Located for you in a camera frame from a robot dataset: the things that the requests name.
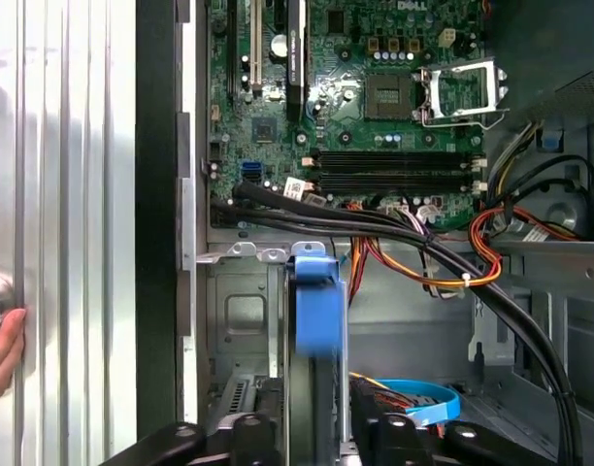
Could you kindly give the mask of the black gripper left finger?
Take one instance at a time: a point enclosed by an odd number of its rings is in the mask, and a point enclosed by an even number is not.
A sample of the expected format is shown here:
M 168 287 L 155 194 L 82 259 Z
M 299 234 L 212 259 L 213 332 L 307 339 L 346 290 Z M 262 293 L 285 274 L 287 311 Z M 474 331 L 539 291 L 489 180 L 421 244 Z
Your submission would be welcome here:
M 106 460 L 106 465 L 282 465 L 281 380 L 235 381 L 224 391 L 234 409 L 211 429 L 179 421 Z

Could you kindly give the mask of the person's hand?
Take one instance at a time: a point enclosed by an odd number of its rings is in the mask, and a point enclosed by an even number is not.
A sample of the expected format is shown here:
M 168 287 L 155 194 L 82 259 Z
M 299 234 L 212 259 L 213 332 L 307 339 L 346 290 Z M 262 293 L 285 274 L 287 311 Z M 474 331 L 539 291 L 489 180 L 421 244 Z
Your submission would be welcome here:
M 24 309 L 11 310 L 0 325 L 0 397 L 8 389 L 24 348 Z

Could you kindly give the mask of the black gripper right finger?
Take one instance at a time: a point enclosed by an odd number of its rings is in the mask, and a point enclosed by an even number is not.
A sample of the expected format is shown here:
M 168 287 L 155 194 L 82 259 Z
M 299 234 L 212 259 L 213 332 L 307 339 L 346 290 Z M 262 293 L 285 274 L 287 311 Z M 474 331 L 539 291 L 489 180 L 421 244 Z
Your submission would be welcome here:
M 350 382 L 353 441 L 363 465 L 543 465 L 545 458 L 480 424 L 420 428 L 397 395 Z

